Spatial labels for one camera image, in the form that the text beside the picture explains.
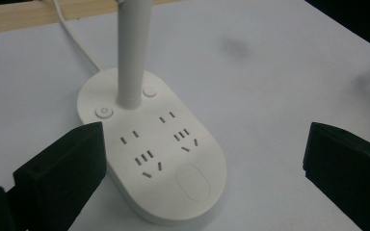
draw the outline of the white power strip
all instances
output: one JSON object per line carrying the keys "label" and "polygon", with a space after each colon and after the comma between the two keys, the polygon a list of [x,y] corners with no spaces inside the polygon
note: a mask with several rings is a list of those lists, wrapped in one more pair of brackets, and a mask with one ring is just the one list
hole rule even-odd
{"label": "white power strip", "polygon": [[118,105],[118,70],[94,75],[80,90],[83,123],[102,121],[108,172],[143,218],[172,225],[208,211],[226,181],[224,153],[157,76],[145,72],[142,104]]}

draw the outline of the power cord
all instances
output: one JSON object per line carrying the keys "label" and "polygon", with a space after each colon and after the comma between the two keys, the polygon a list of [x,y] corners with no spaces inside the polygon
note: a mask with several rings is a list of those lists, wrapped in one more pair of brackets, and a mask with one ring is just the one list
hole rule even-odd
{"label": "power cord", "polygon": [[79,40],[79,38],[74,34],[71,28],[65,21],[65,17],[63,16],[62,9],[57,0],[52,0],[53,4],[56,8],[57,16],[59,17],[60,23],[67,31],[68,35],[73,39],[73,41],[77,44],[77,46],[83,51],[89,61],[94,65],[94,67],[98,70],[98,72],[103,70],[103,67],[98,63],[95,57],[89,52],[89,50],[83,45],[83,43]]}

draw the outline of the white plastic base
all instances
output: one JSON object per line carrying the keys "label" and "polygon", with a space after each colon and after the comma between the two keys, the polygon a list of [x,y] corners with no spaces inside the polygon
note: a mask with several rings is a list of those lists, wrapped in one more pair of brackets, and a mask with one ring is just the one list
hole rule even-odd
{"label": "white plastic base", "polygon": [[83,123],[102,121],[108,172],[143,218],[173,225],[218,201],[226,180],[224,153],[170,88],[145,72],[142,104],[117,103],[118,71],[94,75],[81,89]]}

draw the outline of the oval button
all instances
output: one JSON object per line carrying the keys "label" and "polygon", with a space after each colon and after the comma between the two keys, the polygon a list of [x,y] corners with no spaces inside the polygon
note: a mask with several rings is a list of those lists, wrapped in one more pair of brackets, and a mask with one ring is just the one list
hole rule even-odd
{"label": "oval button", "polygon": [[205,201],[210,193],[209,182],[195,166],[183,165],[176,172],[176,181],[185,194],[196,202]]}

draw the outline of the socket hole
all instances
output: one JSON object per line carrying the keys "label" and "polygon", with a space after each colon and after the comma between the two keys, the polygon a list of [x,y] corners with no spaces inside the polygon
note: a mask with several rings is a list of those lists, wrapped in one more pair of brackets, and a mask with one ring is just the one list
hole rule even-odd
{"label": "socket hole", "polygon": [[135,162],[137,162],[137,165],[140,166],[141,165],[141,162],[140,160],[138,160],[138,158],[135,159]]}
{"label": "socket hole", "polygon": [[151,153],[150,151],[147,151],[146,153],[148,153],[148,156],[149,156],[150,158],[154,158],[154,155],[152,155],[152,153]]}
{"label": "socket hole", "polygon": [[151,175],[149,173],[143,172],[143,176],[146,176],[148,178],[151,178]]}
{"label": "socket hole", "polygon": [[146,156],[145,156],[144,154],[141,154],[141,157],[143,157],[143,160],[144,160],[145,162],[147,162],[147,161],[148,161],[148,159],[146,158]]}

